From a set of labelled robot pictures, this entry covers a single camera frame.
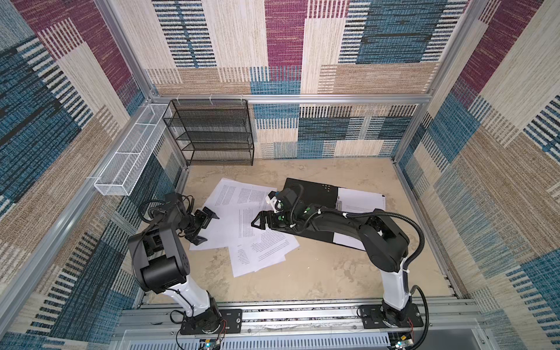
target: white wire basket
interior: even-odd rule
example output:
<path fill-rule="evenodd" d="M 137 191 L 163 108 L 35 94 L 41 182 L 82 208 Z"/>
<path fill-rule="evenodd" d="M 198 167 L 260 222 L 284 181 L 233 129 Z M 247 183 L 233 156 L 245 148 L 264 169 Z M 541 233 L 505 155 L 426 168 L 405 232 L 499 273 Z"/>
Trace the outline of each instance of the white wire basket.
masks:
<path fill-rule="evenodd" d="M 157 141 L 165 130 L 163 117 L 170 118 L 165 104 L 150 104 L 128 132 L 97 180 L 102 195 L 130 195 L 144 171 Z"/>

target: beige tabletop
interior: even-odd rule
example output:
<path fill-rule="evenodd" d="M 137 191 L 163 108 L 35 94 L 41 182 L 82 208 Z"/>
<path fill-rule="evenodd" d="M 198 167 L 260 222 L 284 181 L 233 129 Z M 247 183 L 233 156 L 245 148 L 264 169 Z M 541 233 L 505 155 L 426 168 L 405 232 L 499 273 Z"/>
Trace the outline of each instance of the beige tabletop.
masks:
<path fill-rule="evenodd" d="M 192 166 L 184 194 L 200 207 L 221 178 L 244 183 L 284 187 L 286 178 L 342 186 L 386 196 L 386 210 L 416 216 L 386 158 L 255 160 L 253 166 Z M 405 222 L 397 224 L 410 238 L 409 254 L 418 235 Z M 191 276 L 216 301 L 310 300 L 381 297 L 379 270 L 366 252 L 296 236 L 300 247 L 286 254 L 286 261 L 234 278 L 227 248 L 189 251 Z M 427 296 L 450 295 L 447 283 L 428 243 L 409 266 L 409 285 L 418 284 Z M 168 303 L 164 295 L 151 295 L 151 303 Z"/>

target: black mesh shelf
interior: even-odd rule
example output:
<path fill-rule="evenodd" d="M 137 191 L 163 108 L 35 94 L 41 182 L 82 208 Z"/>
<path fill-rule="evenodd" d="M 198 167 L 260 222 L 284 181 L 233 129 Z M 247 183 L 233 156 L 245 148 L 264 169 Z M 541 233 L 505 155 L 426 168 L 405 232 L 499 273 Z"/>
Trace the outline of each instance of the black mesh shelf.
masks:
<path fill-rule="evenodd" d="M 188 165 L 253 165 L 255 149 L 245 100 L 173 100 L 165 124 Z"/>

